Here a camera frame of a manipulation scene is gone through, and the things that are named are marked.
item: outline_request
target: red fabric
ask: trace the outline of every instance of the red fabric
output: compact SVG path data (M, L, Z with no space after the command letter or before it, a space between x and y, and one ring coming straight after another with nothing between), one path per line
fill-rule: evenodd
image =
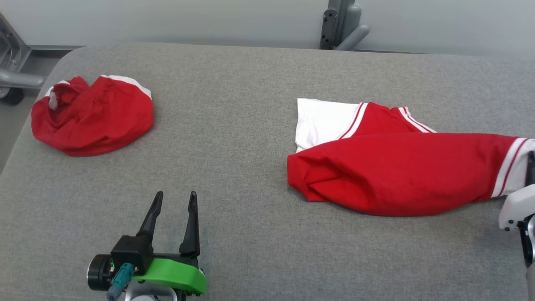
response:
M397 133L354 136L288 156L288 182L309 201L362 213L433 215L488 199L515 137Z
M90 156L124 147L152 127L152 99L139 87L99 77L89 87L81 77L56 84L32 107L34 137L69 156Z
M362 121L355 133L352 135L372 135L386 133L410 133L421 132L410 124L400 114L398 108L381 106L374 102L368 103Z

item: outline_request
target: white stripe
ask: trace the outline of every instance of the white stripe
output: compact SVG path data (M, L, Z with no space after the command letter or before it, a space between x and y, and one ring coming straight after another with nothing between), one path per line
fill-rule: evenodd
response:
M535 151L535 140L533 139L528 139L524 142L518 151L501 195L510 195L525 186L526 169L528 168L528 153L530 151Z
M414 118L412 117L412 115L410 114L410 112L409 112L409 108L405 107L405 110L407 110L408 116L409 116L409 118L410 118L412 121L416 122L416 123L419 124L421 127L423 127L423 128L425 128L426 130L428 130L429 132L431 132L431 133L436 133L436 131L433 130L432 128L430 128L430 127L428 127L427 125L425 125L425 124L423 124L423 123L421 123L421 122L418 122L416 119L414 119Z
M138 87L139 90L141 90L141 92L145 93L152 100L152 94L151 94L150 90L145 88L145 87L143 87L143 86L141 86L139 84L139 82L137 82L137 80L135 80L133 78L126 77L126 76L105 76L105 75L101 75L101 77L107 77L107 78L111 78L113 80L119 80L119 81L126 82L128 84L134 85L134 86Z
M409 116L407 114L405 114L405 110L403 110L403 108L398 108L399 112L401 113L401 116L403 116L403 118L405 118L405 120L407 120L410 124L412 124L415 128L419 129L421 132L423 133L429 133L428 130L424 129L422 126L420 126L419 124L417 124L416 122L412 121L411 118L409 118Z
M509 147L509 150L507 151L507 154L505 155L505 159L503 159L502 165L500 167L500 171L498 172L498 176L496 177L496 183L494 184L494 190L492 191L491 198L497 197L500 193L502 187L503 187L503 181L505 180L505 176L507 174L507 170L509 169L509 166L513 162L514 155L516 153L516 150L524 141L525 138L517 138L513 144L511 144L511 147Z
M58 82L56 85L58 85L58 84L70 85L70 83L68 81L65 81L65 80L62 80L62 81ZM48 100L48 107L52 111L55 111L58 108L58 101L56 99L56 93L54 93L54 86L52 86L52 87L50 87L50 89L48 89L48 91L44 95L44 97L50 97L50 99Z
M358 111L357 120L355 121L355 123L351 127L351 130L349 130L349 132L347 132L347 134L345 134L342 138L349 138L349 137L353 136L353 134L357 131L358 126L362 122L362 118L364 117L364 112L366 111L366 107L367 106L368 106L368 103L367 102L363 102L361 104L360 108L357 109L357 111Z

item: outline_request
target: teal connector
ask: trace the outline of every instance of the teal connector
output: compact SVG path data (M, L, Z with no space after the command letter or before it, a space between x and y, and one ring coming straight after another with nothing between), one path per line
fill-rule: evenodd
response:
M113 277L111 287L106 293L108 301L117 301L119 299L126 285L132 280L132 276L134 276L134 266L129 263L123 264L115 274L115 277Z

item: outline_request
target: camera lens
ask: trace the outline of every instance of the camera lens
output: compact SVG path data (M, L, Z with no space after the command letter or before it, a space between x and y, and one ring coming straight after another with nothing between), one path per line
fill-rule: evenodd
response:
M87 284L92 290L107 291L111 286L111 255L99 254L87 268Z

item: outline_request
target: red stripe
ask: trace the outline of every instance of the red stripe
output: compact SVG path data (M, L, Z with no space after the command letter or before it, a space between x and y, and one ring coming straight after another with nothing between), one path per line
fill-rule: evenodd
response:
M416 124L418 124L419 126L423 127L424 129L426 129L428 132L432 133L433 130L430 129L429 127L427 127L425 124L422 124L418 121L416 121L416 119L414 119L410 113L409 113L409 109L407 107L403 107L403 109L405 110L405 114L407 114L407 117L409 117L410 120L414 121Z
M351 123L351 126L348 128L347 132L345 132L338 140L342 139L345 135L347 135L347 133L349 133L349 131L351 131L351 128L353 127L353 125L355 125L355 122L357 121L358 113L361 111L361 108L362 108L362 103L358 105L357 115L355 115L355 119L353 119L353 123Z
M511 171L511 168L513 168L513 164L515 163L516 156L518 155L518 152L520 151L520 149L522 148L522 146L524 145L524 143L527 140L528 140L528 138L524 139L524 141L522 141L522 143L520 143L520 146L516 150L515 155L513 156L513 160L511 161L511 164L509 165L509 168L507 169L507 173L505 174L505 179L503 179L502 189L500 190L500 193L498 193L498 196L500 196L503 193L503 191L505 190L505 184L507 183L507 177L509 176L509 172Z

